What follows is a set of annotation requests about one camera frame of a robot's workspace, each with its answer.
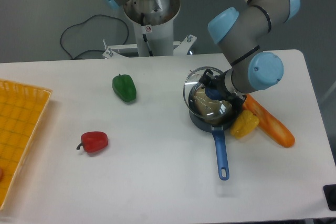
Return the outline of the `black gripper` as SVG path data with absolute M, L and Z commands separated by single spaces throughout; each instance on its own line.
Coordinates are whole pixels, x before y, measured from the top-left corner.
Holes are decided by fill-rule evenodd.
M 247 95 L 235 95 L 226 88 L 225 77 L 227 73 L 214 77 L 210 68 L 207 68 L 199 79 L 199 83 L 204 88 L 211 88 L 209 97 L 212 100 L 230 101 L 235 115 L 239 115 L 243 110 L 243 104 L 247 99 Z

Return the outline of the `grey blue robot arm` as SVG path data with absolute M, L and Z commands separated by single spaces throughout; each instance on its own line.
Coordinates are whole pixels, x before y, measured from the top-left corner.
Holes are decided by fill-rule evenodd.
M 111 8 L 123 7 L 133 22 L 139 56 L 173 54 L 173 20 L 180 10 L 179 0 L 105 0 Z M 243 12 L 231 7 L 207 26 L 231 69 L 215 83 L 206 82 L 211 99 L 230 101 L 243 94 L 277 84 L 284 73 L 282 61 L 261 50 L 259 37 L 274 26 L 290 20 L 300 9 L 300 0 L 244 0 Z

